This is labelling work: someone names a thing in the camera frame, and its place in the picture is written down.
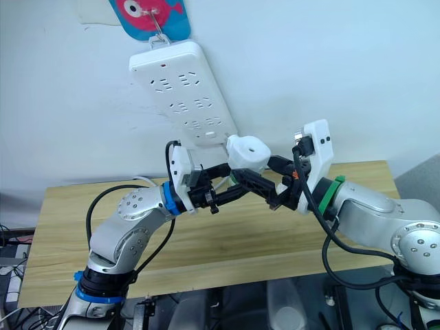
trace metal hook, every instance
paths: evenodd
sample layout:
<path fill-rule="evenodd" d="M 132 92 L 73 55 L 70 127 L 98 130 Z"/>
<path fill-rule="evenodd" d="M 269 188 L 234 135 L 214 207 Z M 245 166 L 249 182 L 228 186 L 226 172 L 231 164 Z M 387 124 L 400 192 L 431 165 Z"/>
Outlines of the metal hook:
<path fill-rule="evenodd" d="M 157 19 L 155 18 L 155 16 L 154 15 L 156 15 L 156 14 L 159 14 L 159 10 L 157 9 L 157 8 L 153 8 L 153 9 L 151 9 L 151 10 L 143 10 L 142 11 L 142 14 L 144 14 L 144 15 L 149 15 L 150 16 L 150 18 L 151 18 L 151 20 L 153 21 L 153 23 L 154 23 L 154 25 L 155 25 L 155 27 L 156 27 L 156 30 L 157 30 L 157 37 L 158 37 L 158 39 L 160 40 L 160 41 L 166 41 L 165 40 L 165 38 L 162 36 L 163 35 L 163 32 L 162 32 L 162 28 L 160 27 L 160 25 L 159 25 L 159 23 L 157 22 Z"/>

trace electrical outlet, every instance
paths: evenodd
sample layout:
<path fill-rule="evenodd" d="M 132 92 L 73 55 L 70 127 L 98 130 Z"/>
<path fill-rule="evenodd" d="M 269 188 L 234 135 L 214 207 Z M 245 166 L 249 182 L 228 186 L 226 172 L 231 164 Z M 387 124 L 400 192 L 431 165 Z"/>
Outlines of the electrical outlet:
<path fill-rule="evenodd" d="M 195 145 L 226 143 L 237 134 L 208 61 L 194 41 L 134 55 L 130 71 Z"/>

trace black cable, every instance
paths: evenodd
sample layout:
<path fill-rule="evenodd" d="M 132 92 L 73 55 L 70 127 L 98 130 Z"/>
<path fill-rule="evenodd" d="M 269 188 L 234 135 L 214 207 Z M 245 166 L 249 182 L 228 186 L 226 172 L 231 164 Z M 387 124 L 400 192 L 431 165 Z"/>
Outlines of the black cable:
<path fill-rule="evenodd" d="M 338 229 L 338 226 L 339 223 L 335 221 L 333 227 L 331 228 L 331 231 L 334 233 Z M 342 280 L 338 275 L 336 275 L 336 273 L 330 267 L 329 259 L 327 258 L 327 251 L 329 249 L 330 240 L 331 240 L 330 236 L 327 236 L 325 238 L 324 244 L 322 245 L 322 251 L 321 251 L 322 263 L 324 264 L 324 268 L 327 271 L 328 275 L 330 275 L 330 277 L 333 280 L 335 280 L 341 285 L 344 285 L 345 287 L 348 287 L 349 289 L 370 290 L 370 289 L 375 289 L 376 287 L 381 287 L 382 285 L 387 285 L 390 283 L 408 279 L 406 276 L 391 276 L 388 278 L 382 278 L 377 282 L 368 283 L 368 284 L 355 284 L 355 283 L 346 282 L 345 280 Z"/>
<path fill-rule="evenodd" d="M 298 176 L 299 176 L 302 191 L 304 192 L 304 195 L 306 196 L 306 199 L 311 207 L 311 210 L 312 210 L 313 214 L 315 215 L 315 217 L 317 218 L 322 229 L 327 233 L 326 241 L 324 242 L 324 245 L 322 246 L 322 260 L 323 261 L 327 260 L 327 248 L 328 248 L 328 244 L 330 244 L 330 240 L 332 240 L 337 246 L 339 246 L 340 248 L 342 248 L 343 250 L 345 250 L 347 252 L 354 253 L 354 254 L 365 254 L 365 255 L 369 255 L 369 256 L 381 256 L 383 258 L 390 259 L 395 265 L 399 264 L 398 259 L 391 254 L 388 254 L 385 252 L 380 252 L 380 251 L 375 251 L 375 250 L 357 249 L 355 247 L 351 247 L 351 246 L 345 244 L 344 242 L 342 242 L 336 236 L 336 234 L 333 232 L 333 230 L 327 225 L 324 217 L 322 216 L 321 212 L 319 211 L 318 205 L 316 205 L 315 199 L 313 198 L 313 195 L 310 192 L 309 186 L 307 185 L 307 179 L 305 177 L 303 167 L 301 166 L 300 154 L 299 154 L 299 151 L 297 151 L 297 150 L 294 151 L 294 164 L 295 164 L 295 169 L 296 169 Z M 375 283 L 353 284 L 353 283 L 345 282 L 345 281 L 341 280 L 340 278 L 338 278 L 331 271 L 331 269 L 328 265 L 328 261 L 327 261 L 327 266 L 328 267 L 326 267 L 326 270 L 327 271 L 330 270 L 329 275 L 332 276 L 332 278 L 334 278 L 335 280 L 338 279 L 336 281 L 338 281 L 340 284 L 342 284 L 346 287 L 349 287 L 351 289 L 361 289 L 361 290 L 362 289 L 363 290 L 374 289 L 376 287 L 379 287 L 379 286 L 382 286 L 385 284 L 408 279 L 405 276 L 391 276 L 390 278 L 383 278 Z"/>
<path fill-rule="evenodd" d="M 174 218 L 171 220 L 170 229 L 168 231 L 168 234 L 166 234 L 164 240 L 160 245 L 157 247 L 157 249 L 139 266 L 133 273 L 130 275 L 129 279 L 126 281 L 126 283 L 123 285 L 123 288 L 128 287 L 135 278 L 138 277 L 138 274 L 159 254 L 159 252 L 164 248 L 164 246 L 168 243 L 168 240 L 170 239 L 171 235 L 173 234 L 174 226 L 176 224 L 176 219 Z"/>
<path fill-rule="evenodd" d="M 173 179 L 171 177 L 171 169 L 170 169 L 170 147 L 171 146 L 179 146 L 179 141 L 170 141 L 166 144 L 165 147 L 165 162 L 166 162 L 166 170 L 168 172 L 168 178 L 171 182 L 173 182 Z"/>
<path fill-rule="evenodd" d="M 20 317 L 21 317 L 21 315 L 23 315 L 23 311 L 24 311 L 24 310 L 25 310 L 24 308 L 20 309 L 20 311 L 19 311 L 19 315 L 16 317 L 15 322 L 14 322 L 15 325 L 16 325 L 17 322 L 20 320 Z"/>
<path fill-rule="evenodd" d="M 104 190 L 102 193 L 100 193 L 90 204 L 89 209 L 87 211 L 87 215 L 85 217 L 85 231 L 87 233 L 87 244 L 89 246 L 90 250 L 90 238 L 91 238 L 91 214 L 94 211 L 94 208 L 96 204 L 107 194 L 111 193 L 112 191 L 119 190 L 119 189 L 125 189 L 125 188 L 146 188 L 145 186 L 139 186 L 137 184 L 122 184 L 120 186 L 114 186 L 107 190 Z"/>
<path fill-rule="evenodd" d="M 406 327 L 402 322 L 399 322 L 399 320 L 385 307 L 384 303 L 382 302 L 382 299 L 380 298 L 380 287 L 376 287 L 374 290 L 374 293 L 376 295 L 377 304 L 379 305 L 380 309 L 396 324 L 399 325 L 404 330 L 410 330 L 408 327 Z"/>
<path fill-rule="evenodd" d="M 6 227 L 5 225 L 2 225 L 2 224 L 0 224 L 0 228 L 1 228 L 1 238 L 2 238 L 2 244 L 1 244 L 1 246 L 5 246 L 5 244 L 6 244 L 6 239 L 5 239 L 5 231 L 3 230 L 3 228 L 5 228 L 8 232 L 11 232 L 12 230 L 9 229 L 8 227 Z M 22 237 L 22 235 L 18 234 L 18 235 L 16 235 L 16 236 L 11 236 L 11 237 L 9 237 L 9 239 L 16 239 L 16 241 L 11 242 L 11 241 L 9 241 L 9 239 L 8 239 L 8 244 L 11 244 L 11 243 L 26 243 L 26 242 L 31 241 L 31 240 L 33 239 L 33 238 L 28 238 L 28 239 L 26 239 L 26 240 L 24 240 L 24 241 L 20 241 L 20 240 L 19 240 L 19 237 Z"/>
<path fill-rule="evenodd" d="M 306 196 L 307 201 L 309 202 L 309 205 L 311 206 L 311 210 L 317 220 L 319 221 L 322 229 L 331 237 L 331 240 L 336 243 L 337 246 L 342 248 L 343 250 L 346 250 L 347 252 L 354 253 L 354 254 L 366 254 L 369 256 L 381 256 L 383 258 L 390 259 L 394 264 L 398 264 L 399 261 L 395 256 L 389 253 L 375 251 L 375 250 L 366 250 L 366 249 L 357 249 L 355 247 L 351 247 L 344 242 L 342 242 L 334 232 L 332 232 L 325 222 L 324 217 L 322 216 L 321 212 L 319 211 L 318 205 L 316 205 L 315 199 L 313 198 L 313 195 L 310 192 L 309 186 L 307 185 L 307 179 L 305 178 L 305 174 L 303 171 L 303 167 L 301 166 L 301 160 L 299 156 L 299 152 L 294 152 L 294 163 L 297 173 L 299 174 L 299 180 L 301 184 L 302 191 L 304 192 L 304 195 Z"/>
<path fill-rule="evenodd" d="M 18 323 L 18 324 L 16 324 L 15 326 L 14 326 L 14 328 L 12 328 L 12 330 L 16 330 L 16 329 L 18 329 L 21 325 L 23 325 L 24 324 L 24 322 L 26 322 L 27 320 L 29 320 L 37 311 L 39 310 L 39 307 L 38 308 L 34 308 L 26 317 L 24 317 L 24 319 L 22 319 L 21 321 L 20 321 L 20 323 Z"/>
<path fill-rule="evenodd" d="M 43 324 L 46 322 L 46 319 L 38 319 L 37 321 L 33 322 L 27 330 L 37 330 L 39 327 L 42 327 Z"/>

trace white cylindrical object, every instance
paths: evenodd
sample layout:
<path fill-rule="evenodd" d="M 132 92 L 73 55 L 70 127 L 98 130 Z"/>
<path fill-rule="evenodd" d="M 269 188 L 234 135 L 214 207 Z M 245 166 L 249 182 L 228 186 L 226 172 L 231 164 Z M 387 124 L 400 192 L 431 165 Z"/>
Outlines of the white cylindrical object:
<path fill-rule="evenodd" d="M 303 304 L 290 278 L 267 282 L 267 311 L 272 330 L 307 330 Z"/>
<path fill-rule="evenodd" d="M 262 173 L 270 158 L 270 149 L 254 136 L 231 135 L 226 145 L 231 169 L 248 168 Z"/>

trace plastic container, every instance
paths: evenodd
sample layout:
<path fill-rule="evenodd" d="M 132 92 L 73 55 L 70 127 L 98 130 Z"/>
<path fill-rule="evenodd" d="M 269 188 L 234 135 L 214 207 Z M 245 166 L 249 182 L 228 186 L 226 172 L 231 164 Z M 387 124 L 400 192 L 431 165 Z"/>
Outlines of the plastic container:
<path fill-rule="evenodd" d="M 307 317 L 290 278 L 267 282 L 267 314 L 272 330 L 307 330 Z"/>

